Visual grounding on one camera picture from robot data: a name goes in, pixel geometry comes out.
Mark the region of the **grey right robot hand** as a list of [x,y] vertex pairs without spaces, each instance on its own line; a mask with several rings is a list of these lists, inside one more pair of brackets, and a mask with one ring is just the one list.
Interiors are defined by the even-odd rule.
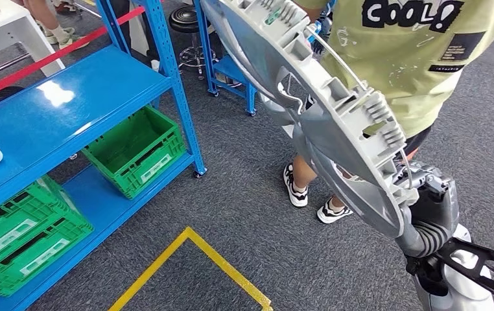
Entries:
[[459,207],[455,181],[434,165],[411,161],[398,164],[399,175],[394,184],[413,186],[419,195],[409,208],[414,227],[435,229],[448,240],[458,225]]

